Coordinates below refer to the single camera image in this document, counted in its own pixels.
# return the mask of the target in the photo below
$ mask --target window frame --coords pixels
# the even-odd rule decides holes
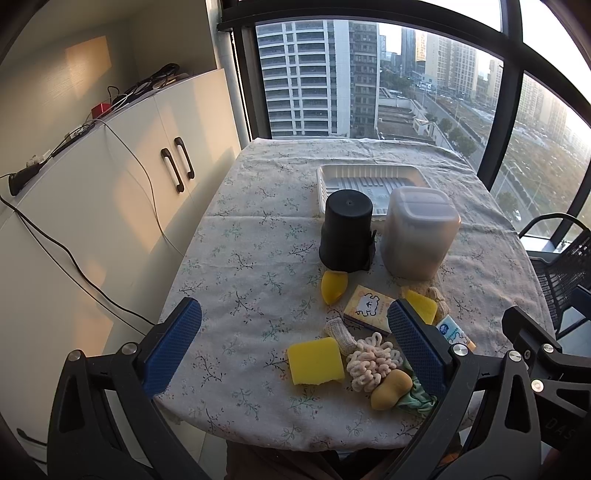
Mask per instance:
[[[523,42],[519,0],[499,2],[500,32],[447,8],[415,0],[341,0],[338,5],[332,0],[284,0],[280,4],[272,0],[222,0],[222,17],[217,29],[230,32],[234,38],[236,63],[241,71],[244,107],[252,138],[271,138],[255,31],[255,26],[260,23],[326,18],[389,22],[443,35],[502,59],[503,74],[495,118],[477,172],[478,178],[490,190],[513,133],[525,72],[555,94],[591,128],[591,104],[565,75]],[[591,163],[566,213],[578,216],[590,191]],[[570,224],[563,220],[550,242],[558,245],[569,228]]]

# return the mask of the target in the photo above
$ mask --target small box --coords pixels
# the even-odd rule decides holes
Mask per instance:
[[[390,297],[370,288],[357,285],[343,316],[362,327],[370,328],[385,335],[392,333],[388,326],[388,308],[394,301]]]
[[[97,106],[95,106],[90,113],[92,114],[92,118],[98,118],[101,115],[104,115],[105,113],[107,113],[111,108],[111,104],[110,103],[99,103]]]

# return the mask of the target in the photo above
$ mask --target floral tablecloth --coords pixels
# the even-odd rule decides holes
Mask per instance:
[[[421,419],[399,409],[373,411],[350,379],[293,385],[285,351],[323,336],[356,285],[397,298],[409,283],[384,268],[379,245],[369,272],[349,275],[342,299],[320,295],[318,167],[329,163],[406,163],[445,191],[462,226],[438,276],[412,284],[440,288],[452,316],[477,345],[502,356],[505,309],[519,305],[551,332],[544,297],[510,222],[472,169],[430,145],[371,140],[256,140],[239,155],[203,217],[161,320],[184,296],[202,305],[203,324],[167,391],[157,397],[179,418],[213,435],[294,450],[405,446]],[[381,222],[373,222],[380,242]],[[358,327],[357,338],[369,332]],[[479,404],[474,395],[465,418]]]

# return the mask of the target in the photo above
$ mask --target crochet item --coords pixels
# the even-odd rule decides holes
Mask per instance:
[[[437,312],[435,313],[435,320],[433,321],[433,325],[436,325],[449,315],[449,306],[438,288],[429,287],[427,289],[427,297],[435,300],[437,303]]]
[[[336,340],[339,344],[339,350],[344,356],[352,354],[357,348],[357,341],[355,341],[353,335],[347,330],[340,317],[330,319],[326,322],[324,332]]]
[[[357,341],[357,350],[347,357],[347,362],[353,390],[371,392],[386,375],[402,365],[402,356],[391,342],[382,344],[382,335],[374,332],[371,337]]]

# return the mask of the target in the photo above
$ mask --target white plastic tray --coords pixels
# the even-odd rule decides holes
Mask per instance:
[[[326,211],[326,199],[337,190],[358,190],[374,204],[373,217],[383,219],[392,190],[402,186],[430,187],[417,167],[411,165],[322,165],[318,168],[318,203]]]

